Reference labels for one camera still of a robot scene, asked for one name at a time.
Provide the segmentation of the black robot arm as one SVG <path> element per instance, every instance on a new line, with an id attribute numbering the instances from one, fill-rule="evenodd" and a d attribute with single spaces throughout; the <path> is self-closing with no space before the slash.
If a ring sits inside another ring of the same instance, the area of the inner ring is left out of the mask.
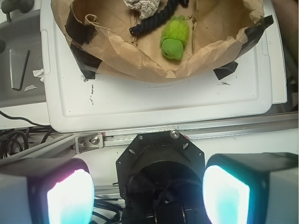
<path id="1" fill-rule="evenodd" d="M 0 163 L 3 224 L 296 224 L 299 156 L 204 153 L 169 132 L 137 135 L 116 160 L 125 205 L 95 198 L 79 158 L 10 158 Z"/>

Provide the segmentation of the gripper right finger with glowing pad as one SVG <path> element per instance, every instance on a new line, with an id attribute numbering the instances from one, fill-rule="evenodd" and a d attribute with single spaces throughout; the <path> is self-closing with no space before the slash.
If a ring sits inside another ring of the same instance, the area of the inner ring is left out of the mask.
<path id="1" fill-rule="evenodd" d="M 203 200 L 213 224 L 297 224 L 299 156 L 214 154 L 206 164 Z"/>

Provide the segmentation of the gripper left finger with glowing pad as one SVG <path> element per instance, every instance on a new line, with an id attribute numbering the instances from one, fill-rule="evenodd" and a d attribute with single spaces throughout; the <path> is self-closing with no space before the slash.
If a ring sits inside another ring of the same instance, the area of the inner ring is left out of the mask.
<path id="1" fill-rule="evenodd" d="M 0 162 L 2 224 L 87 224 L 95 187 L 78 158 L 22 158 Z"/>

